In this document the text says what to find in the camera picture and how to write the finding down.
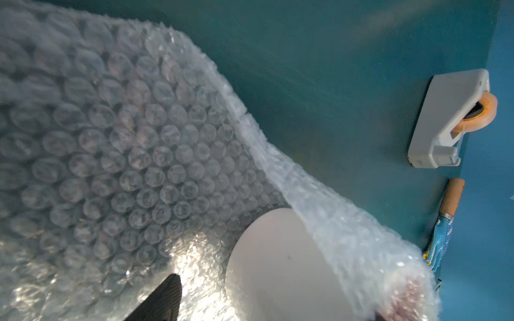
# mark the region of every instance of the bubble wrap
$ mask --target bubble wrap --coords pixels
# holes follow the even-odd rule
[[[360,320],[437,320],[420,250],[271,144],[189,38],[0,2],[0,317],[123,320],[169,274],[180,320],[238,320],[228,257],[292,206]]]

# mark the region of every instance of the bubble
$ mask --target bubble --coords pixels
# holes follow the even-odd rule
[[[43,137],[43,148],[58,157],[71,154],[77,148],[75,139],[63,131],[50,131]]]
[[[248,211],[253,211],[257,208],[259,203],[257,202],[257,199],[253,196],[250,196],[245,201],[245,208]]]
[[[97,98],[93,85],[82,77],[68,78],[64,81],[64,93],[74,103],[82,106]]]
[[[125,80],[134,70],[130,59],[123,53],[116,51],[110,53],[107,67],[111,74],[119,80]]]
[[[193,162],[188,167],[188,174],[194,180],[198,180],[204,176],[204,166],[199,162]]]
[[[257,174],[255,173],[255,171],[253,169],[249,169],[244,174],[244,179],[245,179],[245,183],[247,185],[250,185],[251,183],[255,182],[255,180],[257,179]]]
[[[116,179],[108,174],[98,175],[91,182],[91,190],[98,196],[109,196],[114,193],[116,187]]]
[[[12,95],[17,91],[16,88],[8,86]],[[30,97],[30,100],[40,105],[56,105],[61,101],[61,90],[50,78],[43,75],[30,75],[21,82],[22,94]]]
[[[80,215],[80,207],[75,204],[58,204],[50,212],[50,221],[57,226],[67,228],[75,224]]]
[[[171,238],[177,238],[184,232],[184,225],[182,222],[174,220],[166,226],[166,235]]]
[[[180,66],[178,62],[165,54],[162,58],[161,73],[170,84],[176,84],[181,75]]]
[[[229,204],[235,202],[235,200],[237,199],[237,191],[233,187],[227,188],[223,195],[225,197],[225,201]]]
[[[105,72],[102,58],[90,50],[77,50],[75,66],[82,74],[93,81],[100,79]]]
[[[230,184],[234,187],[238,187],[239,185],[243,184],[243,180],[244,177],[243,174],[241,174],[241,172],[234,171],[229,175]]]
[[[141,148],[134,148],[128,155],[128,163],[135,169],[142,170],[152,163],[152,157]]]
[[[111,131],[109,141],[114,148],[123,153],[133,147],[135,137],[130,130],[123,127],[116,127]]]
[[[169,106],[175,101],[175,94],[173,89],[167,82],[156,82],[153,88],[155,100],[159,103]]]
[[[180,145],[175,151],[175,158],[182,164],[191,163],[193,160],[193,150],[187,145]]]
[[[225,113],[219,108],[212,107],[209,109],[208,118],[213,125],[221,125],[225,120]]]
[[[202,219],[198,215],[193,215],[186,221],[186,228],[191,232],[198,231],[202,225]]]
[[[0,219],[7,218],[13,213],[17,213],[20,207],[19,197],[0,192]]]
[[[44,131],[50,126],[50,117],[38,106],[20,105],[11,109],[9,115],[18,128],[32,134]]]
[[[143,246],[136,253],[137,261],[144,266],[150,265],[157,257],[157,250],[151,246]]]
[[[141,35],[129,24],[122,24],[120,26],[116,40],[120,49],[127,53],[139,52],[143,47]]]
[[[189,121],[195,125],[202,125],[207,119],[207,113],[202,106],[195,105],[189,109]]]
[[[81,242],[88,244],[96,239],[98,235],[98,225],[93,221],[81,221],[73,229],[74,238]]]
[[[136,141],[139,147],[149,149],[159,142],[159,135],[153,128],[142,126],[137,130]]]
[[[175,98],[181,105],[187,106],[193,102],[194,99],[193,88],[182,81],[178,82],[177,88],[175,89]]]
[[[96,129],[85,129],[79,135],[79,144],[87,152],[96,154],[107,146],[107,138]]]
[[[146,110],[144,111],[144,117],[150,125],[159,127],[164,125],[167,115],[166,111],[161,107],[161,105],[151,104],[146,107]]]
[[[198,182],[198,190],[199,190],[200,194],[202,194],[202,195],[211,194],[215,188],[216,188],[216,184],[210,177],[206,177],[206,178],[202,179],[200,182]]]
[[[22,96],[23,93],[21,93],[19,89],[22,89],[25,92],[38,90],[37,87],[36,88],[32,88],[32,87],[25,88],[24,85],[26,85],[26,82],[22,82],[21,87],[19,87],[19,85],[17,83],[13,82],[9,77],[4,76],[3,74],[0,73],[0,104],[11,104],[11,103],[16,103],[19,100],[21,100],[23,97]],[[28,85],[38,86],[37,83],[36,84],[28,83]]]
[[[141,80],[132,80],[125,88],[125,102],[127,104],[143,106],[150,101],[151,96],[150,88]]]
[[[219,220],[219,215],[215,210],[208,210],[207,213],[204,215],[204,224],[206,226],[213,226],[215,225]]]
[[[224,189],[226,189],[228,187],[228,185],[230,184],[230,181],[229,181],[227,175],[221,173],[214,178],[214,183],[216,183],[216,189],[218,191],[223,191]]]
[[[205,124],[200,129],[200,140],[210,143],[216,139],[216,128],[211,124]]]
[[[237,189],[237,194],[242,199],[248,198],[251,195],[251,189],[250,189],[250,187],[248,185],[242,184]]]
[[[252,194],[257,196],[263,192],[263,186],[259,182],[255,182],[251,187]]]
[[[173,214],[178,219],[185,219],[191,214],[191,205],[186,201],[180,201],[173,207]]]
[[[151,82],[159,77],[159,67],[151,57],[140,57],[136,62],[136,73],[144,80]]]
[[[168,146],[177,145],[180,142],[180,131],[174,125],[166,125],[162,128],[160,137]]]
[[[239,215],[246,210],[246,207],[242,200],[237,200],[232,204],[232,210],[235,215]]]
[[[39,144],[25,134],[10,133],[0,138],[0,153],[7,158],[26,161],[36,157],[39,150]]]
[[[227,149],[222,142],[215,142],[211,146],[211,155],[214,158],[221,159],[225,156]]]
[[[150,220],[150,214],[144,209],[135,209],[128,217],[128,223],[135,229],[142,229],[150,223]]]
[[[235,158],[235,157],[239,156],[239,154],[241,154],[242,151],[243,151],[243,146],[241,145],[241,143],[239,143],[239,141],[233,140],[227,145],[227,152],[228,152],[228,155],[230,155],[231,157]]]
[[[86,116],[75,105],[61,103],[53,111],[53,119],[56,123],[69,131],[75,131],[86,125]]]
[[[227,231],[227,226],[223,222],[218,222],[212,227],[212,233],[217,237],[222,237]]]
[[[9,228],[23,237],[33,237],[44,231],[46,218],[40,212],[23,212],[11,218]]]
[[[116,251],[117,243],[105,233],[100,233],[93,246],[93,254],[101,260],[107,260]]]
[[[27,183],[28,174],[22,167],[15,164],[0,164],[0,190],[15,190]]]
[[[77,203],[87,193],[87,184],[75,178],[69,178],[59,185],[59,194],[70,203]]]
[[[265,207],[269,203],[269,196],[268,194],[260,194],[257,196],[257,202],[259,203],[260,207]]]
[[[54,204],[56,195],[47,185],[30,185],[23,190],[21,200],[26,207],[41,210]]]
[[[157,166],[166,167],[170,166],[173,162],[173,153],[165,146],[158,146],[154,148],[152,159]]]
[[[225,201],[225,197],[220,192],[212,193],[211,197],[209,198],[211,207],[214,209],[217,209],[218,207],[222,206],[224,201]]]
[[[221,171],[221,165],[219,164],[219,162],[212,158],[207,161],[204,167],[205,175],[211,177],[218,175],[219,171]]]
[[[111,270],[114,273],[126,274],[130,271],[132,263],[133,259],[130,253],[120,253],[113,257],[113,261],[111,262]]]
[[[231,173],[235,168],[235,162],[231,157],[225,157],[220,163],[222,172],[225,174]]]
[[[149,167],[144,174],[144,181],[151,187],[158,187],[164,183],[166,175],[157,167]]]
[[[58,39],[61,45],[68,44],[80,37],[80,31],[73,21],[56,12],[50,13],[45,19],[45,29],[52,38]]]
[[[109,204],[102,197],[87,199],[82,206],[82,211],[87,218],[98,220],[107,215],[110,210]]]
[[[223,246],[225,247],[229,247],[232,243],[234,242],[234,235],[232,233],[225,233],[222,238],[221,238],[221,243],[223,244]],[[227,259],[228,257],[228,254],[219,254],[218,253],[218,257],[216,257],[216,259],[218,259],[220,262],[221,261],[224,261]]]
[[[111,50],[114,38],[109,28],[100,20],[89,20],[84,28],[84,38],[99,53]]]
[[[125,168],[125,156],[115,150],[105,150],[100,158],[100,164],[106,172],[114,174]]]
[[[188,113],[184,107],[180,105],[173,105],[168,110],[168,118],[177,126],[183,126],[188,121]]]
[[[150,244],[159,243],[164,236],[164,230],[159,224],[151,224],[144,231],[144,239]]]
[[[218,129],[217,138],[229,142],[234,138],[234,129],[228,124],[223,124]]]
[[[164,224],[171,218],[171,208],[167,205],[157,205],[152,210],[152,218],[157,224]]]
[[[207,144],[200,143],[195,147],[194,151],[195,157],[201,161],[206,161],[211,156],[211,149],[207,146]]]
[[[152,29],[146,36],[144,46],[150,54],[150,56],[152,56],[152,58],[155,59],[155,61],[159,61],[159,58],[162,57],[162,54],[164,52],[163,44],[165,42],[166,41],[162,36],[161,30],[159,29]]]
[[[195,125],[186,125],[182,128],[180,142],[182,144],[193,145],[198,141],[198,129]]]
[[[234,213],[233,208],[228,204],[223,204],[219,208],[218,212],[219,212],[219,218],[222,220],[228,220],[233,214],[236,214],[236,213]]]
[[[159,196],[154,190],[144,188],[137,193],[136,200],[141,207],[148,208],[154,206],[155,203],[157,203],[158,198]]]
[[[194,213],[203,214],[209,209],[209,205],[209,200],[205,197],[200,196],[192,202],[192,210]]]
[[[139,124],[140,120],[143,119],[143,113],[138,106],[135,105],[123,105],[118,112],[118,117],[125,127],[134,130]]]
[[[34,51],[36,68],[52,75],[66,75],[71,69],[68,56],[58,46],[40,43]]]
[[[241,226],[246,227],[246,226],[250,225],[250,223],[252,222],[252,215],[249,212],[244,212],[239,217],[239,220],[240,220]]]
[[[110,106],[114,106],[123,101],[124,89],[114,79],[102,79],[98,85],[98,95]]]
[[[5,72],[6,74],[15,73],[16,69],[26,72],[31,64],[27,52],[14,41],[2,39],[0,52],[2,53],[2,58],[0,59],[0,71]]]
[[[113,210],[118,213],[125,213],[134,207],[135,201],[128,193],[118,193],[111,200]]]
[[[126,227],[125,219],[118,214],[107,216],[102,222],[102,230],[109,236],[116,236],[123,232]]]
[[[194,182],[186,182],[182,185],[180,193],[187,199],[193,199],[198,195],[198,186]]]
[[[100,104],[91,107],[88,115],[93,125],[101,129],[112,127],[116,119],[116,115],[110,107]]]
[[[142,238],[136,231],[126,231],[120,237],[120,246],[125,251],[131,252],[139,247]]]
[[[48,253],[57,253],[68,245],[63,230],[51,230],[44,232],[39,238],[39,246]]]
[[[168,170],[168,179],[173,184],[180,184],[186,179],[186,170],[182,165],[173,165]]]
[[[178,189],[173,185],[165,185],[160,191],[160,199],[166,204],[172,204],[178,200]]]
[[[237,159],[237,163],[236,163],[236,167],[239,171],[243,172],[245,171],[248,166],[250,166],[250,160],[248,159],[248,157],[244,156],[244,155],[241,155],[238,159]]]
[[[76,154],[69,160],[69,170],[78,177],[88,177],[93,174],[97,160],[88,154]]]

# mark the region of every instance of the teal surface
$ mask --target teal surface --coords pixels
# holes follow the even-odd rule
[[[429,80],[483,68],[499,0],[54,0],[187,33],[269,141],[420,247],[447,177],[406,159]]]
[[[442,321],[514,319],[514,2],[505,1],[487,69],[498,115],[469,139],[466,180],[441,265]]]

